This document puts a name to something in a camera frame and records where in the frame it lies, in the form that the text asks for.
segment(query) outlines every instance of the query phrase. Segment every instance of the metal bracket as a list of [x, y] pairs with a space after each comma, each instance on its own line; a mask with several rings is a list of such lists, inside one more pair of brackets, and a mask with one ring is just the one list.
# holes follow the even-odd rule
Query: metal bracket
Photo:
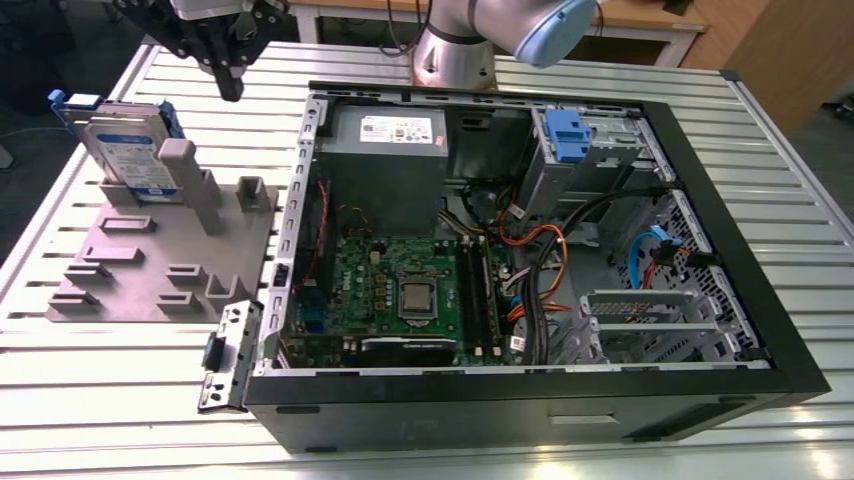
[[254, 300], [226, 305], [219, 329], [211, 333], [202, 366], [206, 369], [199, 413], [247, 412], [243, 395], [252, 370], [252, 351], [263, 306]]

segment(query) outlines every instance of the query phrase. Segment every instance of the floor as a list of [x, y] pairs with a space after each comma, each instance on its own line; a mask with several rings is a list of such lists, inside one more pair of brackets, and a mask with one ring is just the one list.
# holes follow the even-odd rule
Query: floor
[[[143, 33], [127, 21], [111, 23], [95, 3], [71, 2], [67, 18], [76, 49], [56, 58], [56, 68], [70, 91], [107, 95]], [[366, 36], [350, 30], [346, 22], [327, 25], [327, 40], [359, 43]], [[16, 159], [11, 171], [0, 170], [0, 263], [76, 147], [76, 141], [59, 127], [52, 114], [23, 116], [0, 101], [0, 145]], [[31, 128], [43, 130], [28, 130], [4, 138], [10, 132]], [[854, 218], [850, 187], [854, 185], [854, 121], [837, 120], [830, 110], [821, 110], [794, 136], [793, 143], [842, 209]]]

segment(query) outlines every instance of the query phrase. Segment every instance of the label sticker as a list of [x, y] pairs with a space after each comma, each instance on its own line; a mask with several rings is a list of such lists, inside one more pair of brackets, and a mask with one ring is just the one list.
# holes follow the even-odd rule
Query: label sticker
[[170, 171], [155, 158], [158, 146], [144, 135], [96, 135], [102, 151], [122, 181], [147, 201], [168, 202], [178, 193], [178, 185]]
[[515, 203], [510, 204], [510, 206], [507, 207], [507, 211], [514, 217], [522, 220], [522, 217], [525, 216], [525, 210], [522, 210]]
[[359, 140], [371, 143], [433, 143], [428, 118], [364, 117]]
[[510, 349], [514, 352], [525, 351], [525, 338], [522, 337], [510, 337]]

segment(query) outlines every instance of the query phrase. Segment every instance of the aluminum table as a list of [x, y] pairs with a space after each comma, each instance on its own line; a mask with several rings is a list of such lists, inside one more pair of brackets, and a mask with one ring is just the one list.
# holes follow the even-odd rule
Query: aluminum table
[[[509, 91], [670, 103], [833, 392], [663, 445], [291, 456], [250, 415], [196, 415], [211, 325], [52, 324], [44, 318], [104, 199], [99, 169], [80, 147], [0, 270], [0, 473], [139, 478], [156, 472], [180, 479], [234, 473], [276, 480], [854, 477], [854, 230], [743, 85], [709, 71], [575, 62], [535, 70], [506, 58], [497, 71]], [[168, 97], [218, 181], [262, 175], [284, 189], [307, 82], [403, 84], [408, 67], [406, 58], [370, 48], [272, 44], [244, 78], [244, 99], [226, 103], [192, 61], [144, 45], [112, 98]]]

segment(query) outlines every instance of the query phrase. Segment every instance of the black cable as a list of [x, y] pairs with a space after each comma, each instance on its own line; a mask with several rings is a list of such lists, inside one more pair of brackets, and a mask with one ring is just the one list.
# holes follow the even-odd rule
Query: black cable
[[415, 11], [416, 13], [416, 18], [418, 18], [418, 23], [419, 23], [419, 28], [418, 28], [418, 33], [415, 34], [415, 38], [412, 39], [412, 42], [410, 42], [408, 44], [403, 45], [400, 43], [400, 41], [398, 40], [398, 35], [395, 33], [395, 26], [394, 26], [394, 16], [392, 16], [392, 11], [391, 11], [391, 0], [386, 0], [386, 13], [388, 14], [388, 33], [391, 35], [391, 40], [395, 42], [395, 47], [400, 49], [400, 51], [398, 52], [390, 52], [388, 50], [386, 50], [382, 46], [379, 47], [379, 51], [383, 53], [383, 55], [386, 55], [387, 57], [391, 58], [396, 58], [396, 57], [402, 57], [403, 55], [407, 55], [410, 53], [410, 51], [415, 48], [415, 46], [418, 45], [418, 42], [420, 42], [422, 40], [422, 36], [424, 35], [424, 30], [427, 30], [427, 25], [430, 25], [430, 16], [433, 14], [433, 0], [428, 0], [430, 3], [427, 4], [427, 16], [424, 17], [424, 23], [420, 22], [420, 18], [422, 18], [422, 3], [420, 0], [415, 0]]
[[597, 36], [602, 38], [602, 33], [605, 31], [605, 11], [602, 10], [602, 5], [599, 4], [599, 0], [597, 0], [597, 10], [599, 11], [599, 24], [597, 25]]
[[[565, 237], [570, 235], [573, 230], [578, 228], [579, 224], [585, 221], [585, 219], [602, 207], [603, 205], [610, 204], [614, 200], [618, 200], [623, 197], [659, 197], [665, 195], [667, 192], [673, 190], [671, 187], [650, 187], [650, 188], [635, 188], [621, 190], [611, 193], [605, 193], [591, 200], [589, 200], [578, 209], [573, 212], [570, 217], [563, 222], [561, 226], [561, 231], [563, 232]], [[558, 237], [555, 235], [551, 236], [549, 242], [541, 248], [539, 255], [535, 261], [531, 263], [531, 270], [525, 279], [525, 283], [522, 286], [522, 308], [525, 309], [525, 316], [530, 318], [526, 320], [527, 325], [533, 325], [537, 329], [535, 338], [537, 343], [539, 345], [539, 354], [534, 356], [537, 359], [537, 363], [545, 365], [549, 363], [549, 325], [546, 320], [546, 312], [543, 310], [543, 305], [539, 300], [539, 272], [542, 269], [543, 263], [549, 258], [549, 254], [554, 250], [558, 243]]]

